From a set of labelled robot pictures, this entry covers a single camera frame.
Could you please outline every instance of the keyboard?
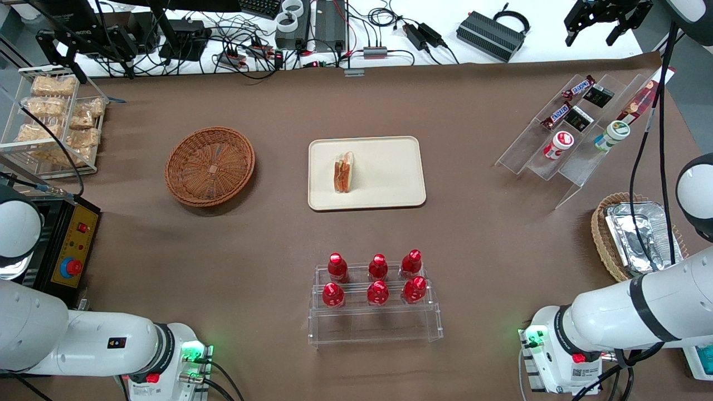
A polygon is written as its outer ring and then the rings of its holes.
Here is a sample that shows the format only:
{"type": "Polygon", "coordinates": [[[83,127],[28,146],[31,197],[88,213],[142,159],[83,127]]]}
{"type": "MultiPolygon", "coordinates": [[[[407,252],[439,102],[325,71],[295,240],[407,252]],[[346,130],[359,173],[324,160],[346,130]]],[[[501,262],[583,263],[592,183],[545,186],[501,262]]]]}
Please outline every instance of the keyboard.
{"type": "Polygon", "coordinates": [[[240,0],[242,12],[275,19],[280,12],[282,0],[240,0]]]}

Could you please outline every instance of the packaged bread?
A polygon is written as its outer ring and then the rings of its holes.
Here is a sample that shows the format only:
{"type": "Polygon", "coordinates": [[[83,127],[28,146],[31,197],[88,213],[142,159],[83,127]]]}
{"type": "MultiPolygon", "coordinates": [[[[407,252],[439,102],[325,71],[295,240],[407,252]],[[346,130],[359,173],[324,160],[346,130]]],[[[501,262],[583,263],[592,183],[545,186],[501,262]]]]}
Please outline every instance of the packaged bread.
{"type": "Polygon", "coordinates": [[[72,96],[77,79],[73,76],[37,76],[32,82],[35,96],[72,96]]]}
{"type": "Polygon", "coordinates": [[[70,129],[87,129],[94,128],[94,117],[91,116],[89,111],[85,111],[82,116],[72,116],[69,121],[70,129]]]}
{"type": "MultiPolygon", "coordinates": [[[[87,160],[91,157],[92,148],[90,146],[73,149],[87,160]]],[[[64,167],[71,167],[69,160],[67,160],[67,156],[65,156],[64,152],[60,148],[48,149],[46,151],[30,151],[28,153],[30,153],[30,156],[36,158],[37,160],[48,161],[49,163],[64,167]]],[[[85,165],[84,161],[73,155],[72,152],[69,152],[69,156],[72,157],[72,161],[75,166],[79,167],[85,165]]]]}
{"type": "Polygon", "coordinates": [[[74,106],[74,115],[83,116],[89,113],[93,118],[104,114],[104,99],[95,98],[92,101],[77,101],[74,106]]]}
{"type": "Polygon", "coordinates": [[[36,117],[62,117],[67,100],[64,98],[33,97],[20,101],[36,117]]]}
{"type": "Polygon", "coordinates": [[[97,146],[99,144],[99,130],[96,128],[71,129],[67,135],[66,143],[75,149],[97,146]]]}
{"type": "MultiPolygon", "coordinates": [[[[47,124],[47,128],[49,128],[57,138],[62,135],[62,126],[47,124]]],[[[20,126],[20,132],[17,133],[15,142],[37,141],[38,139],[52,139],[52,137],[40,126],[22,124],[20,126]]]]}
{"type": "Polygon", "coordinates": [[[334,190],[338,193],[348,193],[352,189],[352,173],[354,172],[354,154],[341,153],[334,159],[334,190]]]}

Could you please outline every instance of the tape roll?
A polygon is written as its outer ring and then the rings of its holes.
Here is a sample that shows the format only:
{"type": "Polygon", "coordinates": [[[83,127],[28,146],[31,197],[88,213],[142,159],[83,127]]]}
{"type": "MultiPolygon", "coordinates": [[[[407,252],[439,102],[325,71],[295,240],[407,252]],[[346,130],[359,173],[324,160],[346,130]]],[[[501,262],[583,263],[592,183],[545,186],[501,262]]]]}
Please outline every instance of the tape roll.
{"type": "Polygon", "coordinates": [[[289,13],[279,13],[275,17],[277,22],[277,30],[280,32],[294,32],[297,30],[297,16],[289,13]]]}
{"type": "Polygon", "coordinates": [[[284,0],[282,2],[282,11],[291,13],[295,18],[304,13],[304,7],[301,0],[284,0]]]}

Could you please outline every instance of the wicker basket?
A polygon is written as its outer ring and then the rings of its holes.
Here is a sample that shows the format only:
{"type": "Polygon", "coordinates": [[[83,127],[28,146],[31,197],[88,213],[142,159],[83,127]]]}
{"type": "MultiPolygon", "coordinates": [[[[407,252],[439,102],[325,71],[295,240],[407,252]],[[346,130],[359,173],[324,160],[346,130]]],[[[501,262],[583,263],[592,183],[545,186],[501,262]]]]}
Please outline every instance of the wicker basket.
{"type": "MultiPolygon", "coordinates": [[[[609,273],[619,282],[629,280],[632,277],[626,273],[626,269],[624,269],[624,265],[619,257],[619,252],[614,244],[614,239],[609,233],[609,226],[607,226],[607,222],[604,219],[604,208],[613,203],[628,201],[628,192],[613,193],[604,198],[592,214],[592,237],[594,238],[594,244],[597,246],[597,252],[599,253],[599,257],[602,258],[604,266],[609,270],[609,273]]],[[[634,202],[645,201],[648,201],[648,198],[634,194],[634,202]]],[[[688,258],[688,250],[681,240],[681,233],[678,232],[675,225],[672,225],[671,229],[681,248],[681,255],[683,255],[684,259],[688,258]]]]}
{"type": "Polygon", "coordinates": [[[195,207],[228,201],[255,169],[255,152],[241,133],[225,127],[196,131],[168,156],[164,179],[181,203],[195,207]]]}

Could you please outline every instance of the chocolate bar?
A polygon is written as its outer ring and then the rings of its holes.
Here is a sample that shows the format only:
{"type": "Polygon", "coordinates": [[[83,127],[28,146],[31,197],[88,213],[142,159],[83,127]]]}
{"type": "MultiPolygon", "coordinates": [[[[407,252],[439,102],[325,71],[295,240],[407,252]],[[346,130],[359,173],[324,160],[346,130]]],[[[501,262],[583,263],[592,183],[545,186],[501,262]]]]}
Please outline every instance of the chocolate bar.
{"type": "Polygon", "coordinates": [[[572,106],[572,110],[565,116],[565,121],[575,127],[577,131],[582,132],[584,128],[594,122],[594,118],[589,117],[581,108],[572,106]]]}
{"type": "Polygon", "coordinates": [[[604,107],[609,103],[614,97],[614,92],[606,89],[598,83],[592,85],[587,93],[585,93],[584,98],[588,101],[594,103],[599,107],[604,107]]]}
{"type": "Polygon", "coordinates": [[[570,105],[570,102],[566,101],[565,104],[562,105],[562,107],[558,108],[557,111],[552,113],[552,116],[545,118],[545,120],[540,124],[542,124],[545,128],[551,130],[555,126],[555,124],[562,119],[562,117],[566,116],[567,113],[570,112],[570,110],[572,110],[572,105],[570,105]]]}
{"type": "Polygon", "coordinates": [[[582,93],[586,88],[589,88],[595,83],[597,83],[597,81],[595,81],[591,75],[587,75],[587,78],[584,81],[578,83],[577,86],[568,91],[562,92],[562,97],[567,100],[572,100],[575,96],[582,93]]]}

